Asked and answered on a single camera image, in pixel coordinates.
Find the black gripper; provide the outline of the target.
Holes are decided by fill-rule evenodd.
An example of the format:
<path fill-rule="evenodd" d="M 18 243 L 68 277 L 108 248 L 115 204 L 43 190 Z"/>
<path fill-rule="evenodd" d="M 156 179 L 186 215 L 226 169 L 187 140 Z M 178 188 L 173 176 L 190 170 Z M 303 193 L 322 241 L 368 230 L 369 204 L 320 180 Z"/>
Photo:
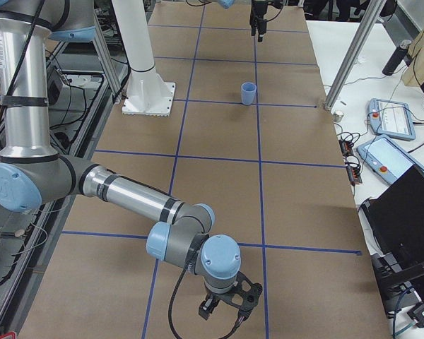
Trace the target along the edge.
<path fill-rule="evenodd" d="M 268 1 L 252 0 L 252 16 L 250 17 L 251 36 L 257 38 L 257 42 L 262 42 L 266 34 L 267 20 L 264 16 L 268 10 Z"/>
<path fill-rule="evenodd" d="M 223 301 L 232 307 L 240 307 L 232 299 L 237 294 L 237 285 L 232 284 L 224 288 L 213 287 L 210 284 L 204 285 L 206 288 L 206 298 L 200 303 L 198 308 L 199 316 L 208 320 L 214 309 L 218 306 L 219 301 Z"/>

